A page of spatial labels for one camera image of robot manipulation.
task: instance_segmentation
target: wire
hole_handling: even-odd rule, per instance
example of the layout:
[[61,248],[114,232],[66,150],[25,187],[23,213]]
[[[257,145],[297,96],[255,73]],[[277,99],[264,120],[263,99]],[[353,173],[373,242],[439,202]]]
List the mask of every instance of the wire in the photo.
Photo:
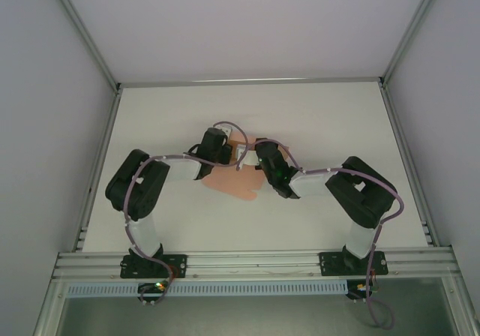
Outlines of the wire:
[[140,301],[141,301],[144,305],[146,305],[146,302],[147,302],[147,301],[144,299],[145,293],[146,293],[147,291],[153,290],[153,289],[155,289],[155,288],[156,288],[155,286],[146,286],[146,287],[143,287],[143,288],[142,288],[142,291],[140,291]]
[[199,143],[196,143],[195,145],[193,145],[192,147],[190,147],[190,148],[188,149],[187,153],[190,154],[190,153],[193,152],[194,149],[196,149],[198,146],[200,146],[200,144],[199,144]]
[[[250,151],[255,145],[258,145],[260,143],[276,143],[277,145],[279,145],[285,152],[286,154],[290,157],[290,160],[292,161],[293,165],[295,166],[295,168],[299,171],[299,172],[302,172],[304,173],[305,175],[315,175],[315,174],[321,174],[321,173],[349,173],[350,175],[354,175],[354,176],[360,176],[362,177],[363,179],[367,179],[377,185],[379,185],[380,187],[386,189],[399,203],[399,209],[394,213],[394,214],[391,214],[390,216],[388,217],[384,217],[380,222],[379,222],[379,225],[378,227],[376,228],[376,232],[375,232],[375,235],[373,237],[373,241],[372,241],[372,247],[370,249],[370,256],[368,258],[368,264],[367,264],[367,275],[366,275],[366,302],[367,302],[367,307],[368,307],[368,310],[370,312],[370,315],[373,319],[373,321],[375,322],[375,324],[377,326],[379,326],[381,329],[384,329],[384,330],[391,330],[394,328],[395,326],[395,315],[394,315],[394,312],[393,310],[386,304],[384,303],[383,301],[380,301],[376,298],[372,298],[370,297],[370,276],[371,276],[371,269],[372,269],[372,263],[373,263],[373,260],[374,260],[374,252],[375,252],[375,249],[377,248],[377,241],[378,241],[378,238],[380,237],[380,233],[382,232],[382,227],[383,227],[383,224],[387,221],[390,221],[394,218],[396,218],[398,215],[400,215],[404,209],[405,209],[405,204],[404,204],[404,201],[401,199],[401,197],[398,195],[398,193],[393,190],[390,186],[388,186],[385,182],[382,182],[380,181],[379,179],[377,178],[374,178],[366,173],[363,173],[363,172],[359,172],[359,171],[355,171],[355,170],[352,170],[352,169],[343,169],[341,167],[338,167],[338,168],[328,168],[328,169],[313,169],[313,170],[309,170],[309,171],[305,171],[303,170],[300,166],[299,166],[299,163],[296,161],[296,159],[293,157],[292,153],[287,149],[287,147],[285,145],[283,145],[281,142],[275,140],[275,139],[259,139],[257,140],[256,142],[253,142],[253,143],[249,143],[248,142],[248,137],[247,137],[247,134],[237,125],[237,124],[234,124],[233,122],[230,122],[230,121],[220,121],[220,122],[217,122],[215,123],[213,126],[217,126],[217,125],[221,125],[221,124],[226,124],[226,125],[231,125],[233,126],[234,128],[236,128],[240,133],[241,135],[244,137],[244,141],[245,141],[245,152],[243,152],[241,154],[241,156],[238,158],[238,160],[234,163],[229,163],[227,165],[223,165],[221,163],[214,163],[214,162],[211,162],[211,161],[207,161],[207,160],[203,160],[201,158],[198,158],[198,157],[194,157],[194,156],[190,156],[188,154],[169,154],[169,155],[164,155],[164,156],[152,156],[150,157],[149,159],[145,160],[141,165],[140,167],[137,169],[137,171],[135,172],[135,174],[133,175],[133,178],[132,178],[132,181],[130,182],[130,184],[128,185],[128,188],[127,188],[127,193],[125,194],[125,199],[124,199],[124,205],[123,205],[123,211],[124,211],[124,218],[125,218],[125,231],[127,233],[127,237],[130,239],[130,242],[132,243],[132,247],[133,249],[141,256],[141,257],[144,257],[146,258],[147,260],[150,260],[154,263],[158,263],[160,265],[162,265],[167,271],[168,271],[168,274],[169,274],[169,283],[168,283],[168,286],[167,288],[164,290],[163,294],[160,296],[160,298],[155,302],[155,304],[157,304],[158,302],[161,302],[163,301],[165,295],[167,294],[167,291],[168,289],[170,288],[170,286],[172,285],[172,282],[173,282],[173,272],[172,272],[172,269],[165,263],[163,262],[162,260],[160,259],[155,259],[153,257],[150,257],[148,256],[147,254],[145,254],[139,247],[138,245],[135,243],[135,240],[134,240],[134,237],[132,236],[131,234],[131,231],[130,231],[130,221],[131,221],[131,218],[130,216],[128,215],[128,202],[130,200],[130,196],[131,196],[131,193],[132,193],[132,190],[134,189],[134,185],[135,183],[137,182],[137,179],[139,178],[139,175],[140,173],[143,171],[143,169],[149,164],[151,163],[152,161],[155,161],[155,160],[174,160],[174,159],[182,159],[182,158],[187,158],[187,159],[190,159],[190,160],[194,160],[194,161],[198,161],[200,163],[203,163],[203,164],[208,164],[208,165],[211,165],[211,166],[214,166],[214,167],[233,167],[233,166],[236,166],[236,169],[239,170],[239,165],[241,164],[241,162],[243,161],[243,159],[245,158],[245,156],[247,155],[247,152]],[[390,313],[391,315],[391,323],[388,324],[387,326],[383,325],[378,319],[377,319],[377,316],[375,315],[374,313],[374,309],[373,309],[373,303],[377,303],[379,305],[383,305],[384,307],[386,307],[388,309],[388,312]]]
[[380,290],[380,284],[378,283],[377,273],[375,272],[375,270],[372,270],[372,275],[373,275],[373,282],[375,284],[375,289],[378,292],[378,290]]
[[179,276],[179,269],[177,268],[177,266],[175,265],[168,265],[168,267],[170,267],[170,269],[172,270],[173,273],[173,280],[175,280],[178,276]]

